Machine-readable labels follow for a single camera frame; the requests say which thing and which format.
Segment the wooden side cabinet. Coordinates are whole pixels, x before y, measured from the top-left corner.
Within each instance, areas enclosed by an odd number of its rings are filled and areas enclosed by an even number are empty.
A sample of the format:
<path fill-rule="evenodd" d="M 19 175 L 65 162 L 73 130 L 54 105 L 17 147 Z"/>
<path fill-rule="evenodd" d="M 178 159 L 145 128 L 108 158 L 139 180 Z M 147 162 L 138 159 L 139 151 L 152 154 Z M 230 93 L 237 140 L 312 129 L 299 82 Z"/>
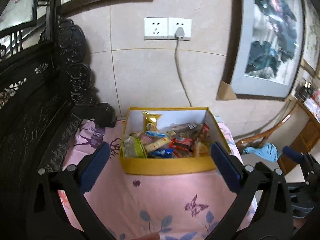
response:
<path fill-rule="evenodd" d="M 294 139 L 290 147 L 296 152 L 306 154 L 310 153 L 319 141 L 319 121 L 300 101 L 296 102 L 294 109 L 296 109 L 297 107 L 303 110 L 303 112 L 308 115 L 309 119 L 304 128 Z M 278 164 L 285 175 L 287 175 L 297 166 L 297 164 L 295 164 L 288 157 L 280 157 L 278 160 Z"/>

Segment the framed ink painting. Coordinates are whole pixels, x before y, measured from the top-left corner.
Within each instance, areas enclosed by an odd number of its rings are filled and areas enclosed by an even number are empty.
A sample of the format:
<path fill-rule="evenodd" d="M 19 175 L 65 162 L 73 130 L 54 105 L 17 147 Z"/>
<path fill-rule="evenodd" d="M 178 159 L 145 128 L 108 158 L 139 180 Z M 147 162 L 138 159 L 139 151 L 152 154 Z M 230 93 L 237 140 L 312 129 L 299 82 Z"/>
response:
<path fill-rule="evenodd" d="M 237 98 L 284 100 L 304 45 L 303 0 L 239 0 L 238 51 L 226 83 Z"/>

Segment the wooden chair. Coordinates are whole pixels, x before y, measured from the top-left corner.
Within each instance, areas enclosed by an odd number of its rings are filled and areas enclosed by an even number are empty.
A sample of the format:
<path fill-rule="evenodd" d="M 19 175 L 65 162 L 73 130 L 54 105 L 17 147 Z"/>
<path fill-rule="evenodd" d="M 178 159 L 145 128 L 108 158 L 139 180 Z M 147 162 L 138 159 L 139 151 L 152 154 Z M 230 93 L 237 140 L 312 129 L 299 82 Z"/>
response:
<path fill-rule="evenodd" d="M 263 146 L 268 138 L 278 129 L 281 128 L 286 122 L 289 121 L 289 119 L 294 115 L 298 107 L 298 101 L 295 100 L 292 108 L 290 111 L 280 120 L 280 122 L 276 123 L 273 127 L 270 129 L 267 129 L 264 132 L 261 133 L 255 133 L 254 135 L 240 139 L 236 142 L 236 147 L 239 150 L 240 154 L 242 155 L 244 152 L 244 149 L 248 146 L 258 145 L 259 147 Z"/>

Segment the orange snack packet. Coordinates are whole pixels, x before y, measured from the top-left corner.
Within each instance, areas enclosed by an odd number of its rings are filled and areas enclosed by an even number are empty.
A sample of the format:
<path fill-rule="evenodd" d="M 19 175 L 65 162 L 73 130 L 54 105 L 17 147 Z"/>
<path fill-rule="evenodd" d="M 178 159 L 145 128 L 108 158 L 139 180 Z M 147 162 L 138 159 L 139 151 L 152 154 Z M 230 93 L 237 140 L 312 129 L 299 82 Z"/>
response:
<path fill-rule="evenodd" d="M 202 142 L 202 141 L 195 142 L 193 147 L 193 156 L 195 158 L 208 156 L 209 152 L 210 152 L 209 143 Z"/>

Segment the red-black snack packet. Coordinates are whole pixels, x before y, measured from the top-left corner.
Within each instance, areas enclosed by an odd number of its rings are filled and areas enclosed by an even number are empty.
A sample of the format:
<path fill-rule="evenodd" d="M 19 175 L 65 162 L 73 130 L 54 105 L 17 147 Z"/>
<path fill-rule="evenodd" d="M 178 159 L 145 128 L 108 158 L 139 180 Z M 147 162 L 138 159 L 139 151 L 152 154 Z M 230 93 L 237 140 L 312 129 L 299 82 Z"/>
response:
<path fill-rule="evenodd" d="M 191 151 L 191 147 L 194 143 L 193 139 L 176 137 L 169 143 L 169 148 L 174 150 Z"/>

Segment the yellow cardboard box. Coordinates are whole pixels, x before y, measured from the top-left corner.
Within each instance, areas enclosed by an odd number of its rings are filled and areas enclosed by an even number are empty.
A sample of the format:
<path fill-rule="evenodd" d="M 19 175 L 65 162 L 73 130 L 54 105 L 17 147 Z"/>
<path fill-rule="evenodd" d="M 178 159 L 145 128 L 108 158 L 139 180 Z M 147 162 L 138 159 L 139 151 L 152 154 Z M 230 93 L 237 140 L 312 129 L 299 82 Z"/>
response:
<path fill-rule="evenodd" d="M 171 124 L 205 123 L 209 126 L 209 142 L 218 142 L 228 153 L 232 151 L 208 107 L 130 107 L 127 112 L 123 133 L 143 130 L 143 112 L 160 114 L 158 129 L 168 128 Z M 211 156 L 172 158 L 172 159 L 147 159 L 126 158 L 124 151 L 119 152 L 120 164 L 127 174 L 143 176 L 168 176 L 188 173 L 206 172 L 216 169 Z"/>

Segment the blue snack bag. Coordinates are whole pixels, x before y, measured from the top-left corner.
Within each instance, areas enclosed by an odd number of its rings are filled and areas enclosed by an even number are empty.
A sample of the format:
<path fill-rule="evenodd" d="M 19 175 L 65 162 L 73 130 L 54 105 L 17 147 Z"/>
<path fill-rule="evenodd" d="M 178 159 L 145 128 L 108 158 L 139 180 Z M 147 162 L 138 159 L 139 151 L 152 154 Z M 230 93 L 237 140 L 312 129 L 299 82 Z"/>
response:
<path fill-rule="evenodd" d="M 163 148 L 148 153 L 151 159 L 172 159 L 174 158 L 174 150 L 172 148 Z"/>

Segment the white wall socket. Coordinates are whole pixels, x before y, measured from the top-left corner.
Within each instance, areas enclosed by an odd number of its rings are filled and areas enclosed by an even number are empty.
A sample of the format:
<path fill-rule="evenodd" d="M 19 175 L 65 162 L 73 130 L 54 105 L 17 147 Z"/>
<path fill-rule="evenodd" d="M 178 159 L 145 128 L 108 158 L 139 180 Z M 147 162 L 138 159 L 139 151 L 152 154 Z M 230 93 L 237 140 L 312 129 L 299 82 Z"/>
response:
<path fill-rule="evenodd" d="M 191 40 L 192 20 L 174 17 L 144 18 L 144 40 L 174 40 L 177 30 L 183 30 L 182 40 Z"/>

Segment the cardboard frame corner protector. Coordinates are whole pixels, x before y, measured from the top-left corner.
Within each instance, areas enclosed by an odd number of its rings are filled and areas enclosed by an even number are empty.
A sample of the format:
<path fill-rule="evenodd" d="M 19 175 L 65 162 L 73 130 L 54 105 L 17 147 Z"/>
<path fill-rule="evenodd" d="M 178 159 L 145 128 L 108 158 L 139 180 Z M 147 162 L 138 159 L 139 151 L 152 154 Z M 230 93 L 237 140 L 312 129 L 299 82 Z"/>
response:
<path fill-rule="evenodd" d="M 217 100 L 228 101 L 228 100 L 236 100 L 236 99 L 237 99 L 237 96 L 234 93 L 231 85 L 221 80 L 218 91 L 217 91 Z"/>

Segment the dark carved wooden furniture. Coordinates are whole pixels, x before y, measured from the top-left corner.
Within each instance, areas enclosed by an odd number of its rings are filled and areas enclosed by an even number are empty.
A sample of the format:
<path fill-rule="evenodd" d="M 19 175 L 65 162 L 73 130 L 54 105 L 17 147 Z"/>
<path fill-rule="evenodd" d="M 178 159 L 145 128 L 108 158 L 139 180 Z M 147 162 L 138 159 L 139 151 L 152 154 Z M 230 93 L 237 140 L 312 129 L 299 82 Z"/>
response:
<path fill-rule="evenodd" d="M 38 44 L 24 49 L 22 29 L 6 36 L 10 57 L 1 61 L 1 239 L 30 239 L 27 209 L 34 180 L 63 171 L 69 140 L 84 120 L 114 127 L 116 115 L 100 103 L 85 64 L 82 29 L 59 15 L 61 0 L 46 6 Z M 71 225 L 81 229 L 64 191 L 58 191 Z"/>

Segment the blue cloth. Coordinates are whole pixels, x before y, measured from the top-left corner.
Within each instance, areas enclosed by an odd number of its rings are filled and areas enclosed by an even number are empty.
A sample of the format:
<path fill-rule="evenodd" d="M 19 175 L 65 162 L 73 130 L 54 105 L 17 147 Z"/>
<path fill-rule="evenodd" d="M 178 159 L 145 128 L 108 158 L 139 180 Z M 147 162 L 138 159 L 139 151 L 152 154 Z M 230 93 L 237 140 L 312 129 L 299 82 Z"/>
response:
<path fill-rule="evenodd" d="M 276 146 L 271 143 L 266 143 L 260 148 L 253 148 L 251 146 L 244 148 L 243 154 L 254 154 L 265 160 L 271 162 L 277 162 L 281 156 L 281 153 L 278 152 Z"/>

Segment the yellow barcode snack packet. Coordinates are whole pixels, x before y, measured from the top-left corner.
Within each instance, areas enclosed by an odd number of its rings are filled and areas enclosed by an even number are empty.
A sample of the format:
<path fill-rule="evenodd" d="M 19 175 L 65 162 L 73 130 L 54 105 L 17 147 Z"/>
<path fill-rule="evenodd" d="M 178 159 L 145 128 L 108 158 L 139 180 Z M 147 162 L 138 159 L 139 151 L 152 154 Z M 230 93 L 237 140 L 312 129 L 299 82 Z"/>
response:
<path fill-rule="evenodd" d="M 146 131 L 158 132 L 157 122 L 162 115 L 149 113 L 147 111 L 143 111 L 142 114 L 143 114 L 144 132 Z"/>

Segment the small blue-white packet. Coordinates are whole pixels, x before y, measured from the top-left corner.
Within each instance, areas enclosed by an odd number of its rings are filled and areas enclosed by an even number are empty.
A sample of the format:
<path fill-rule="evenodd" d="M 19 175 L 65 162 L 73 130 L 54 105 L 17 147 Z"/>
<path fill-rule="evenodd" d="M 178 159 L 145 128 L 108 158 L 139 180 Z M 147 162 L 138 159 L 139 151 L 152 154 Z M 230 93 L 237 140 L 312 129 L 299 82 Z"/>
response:
<path fill-rule="evenodd" d="M 166 134 L 160 133 L 157 131 L 146 131 L 145 135 L 147 135 L 148 137 L 154 137 L 154 138 L 165 138 L 166 137 Z"/>

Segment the yellow-green snack bag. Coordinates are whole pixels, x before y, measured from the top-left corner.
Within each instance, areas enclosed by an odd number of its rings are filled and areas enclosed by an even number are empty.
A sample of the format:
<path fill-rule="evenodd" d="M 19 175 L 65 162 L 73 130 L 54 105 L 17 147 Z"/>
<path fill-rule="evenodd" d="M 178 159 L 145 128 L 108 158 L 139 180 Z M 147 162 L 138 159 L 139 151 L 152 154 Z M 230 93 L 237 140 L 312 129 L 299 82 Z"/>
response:
<path fill-rule="evenodd" d="M 124 158 L 147 158 L 145 148 L 137 137 L 123 135 L 120 148 Z"/>

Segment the black-white label snack packet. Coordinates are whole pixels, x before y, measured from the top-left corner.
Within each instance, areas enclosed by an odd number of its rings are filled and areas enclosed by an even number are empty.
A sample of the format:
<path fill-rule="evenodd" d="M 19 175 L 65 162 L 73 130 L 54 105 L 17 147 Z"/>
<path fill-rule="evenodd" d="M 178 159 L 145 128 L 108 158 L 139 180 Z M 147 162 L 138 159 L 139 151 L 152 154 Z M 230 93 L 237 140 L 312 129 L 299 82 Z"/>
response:
<path fill-rule="evenodd" d="M 181 125 L 175 125 L 171 128 L 176 134 L 187 133 L 191 131 L 199 131 L 202 129 L 202 124 L 186 123 Z"/>

